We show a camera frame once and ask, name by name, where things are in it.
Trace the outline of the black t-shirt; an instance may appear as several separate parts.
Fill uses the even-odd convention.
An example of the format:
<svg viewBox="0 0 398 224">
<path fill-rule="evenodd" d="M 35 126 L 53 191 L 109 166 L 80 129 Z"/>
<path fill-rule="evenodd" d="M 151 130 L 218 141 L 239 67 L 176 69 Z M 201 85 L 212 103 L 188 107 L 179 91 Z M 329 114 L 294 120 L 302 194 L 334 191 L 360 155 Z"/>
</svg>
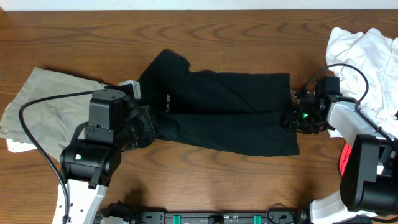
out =
<svg viewBox="0 0 398 224">
<path fill-rule="evenodd" d="M 163 50 L 138 82 L 163 141 L 247 156 L 300 153 L 296 132 L 281 125 L 292 109 L 288 73 L 192 72 L 188 60 Z"/>
</svg>

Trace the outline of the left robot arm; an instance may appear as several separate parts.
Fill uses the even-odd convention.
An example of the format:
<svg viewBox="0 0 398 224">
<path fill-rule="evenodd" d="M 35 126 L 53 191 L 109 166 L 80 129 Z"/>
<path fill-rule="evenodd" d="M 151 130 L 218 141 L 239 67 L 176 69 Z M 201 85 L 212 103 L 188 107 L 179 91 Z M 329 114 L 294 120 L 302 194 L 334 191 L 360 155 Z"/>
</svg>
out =
<svg viewBox="0 0 398 224">
<path fill-rule="evenodd" d="M 93 92 L 89 118 L 80 124 L 60 156 L 67 197 L 58 196 L 54 223 L 100 223 L 97 211 L 122 152 L 145 148 L 157 138 L 150 106 L 140 106 L 137 84 Z"/>
</svg>

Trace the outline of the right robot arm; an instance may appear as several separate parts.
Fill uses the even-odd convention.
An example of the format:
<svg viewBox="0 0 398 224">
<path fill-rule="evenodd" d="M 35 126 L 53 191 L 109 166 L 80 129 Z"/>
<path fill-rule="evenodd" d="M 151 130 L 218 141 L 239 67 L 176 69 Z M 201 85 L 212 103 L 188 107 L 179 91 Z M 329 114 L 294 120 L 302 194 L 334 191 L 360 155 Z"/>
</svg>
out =
<svg viewBox="0 0 398 224">
<path fill-rule="evenodd" d="M 303 88 L 299 106 L 283 118 L 281 125 L 293 132 L 318 134 L 338 131 L 351 147 L 339 191 L 314 200 L 309 223 L 371 223 L 381 216 L 397 219 L 397 139 L 382 132 L 354 98 L 340 93 L 338 77 L 317 80 L 315 92 Z"/>
</svg>

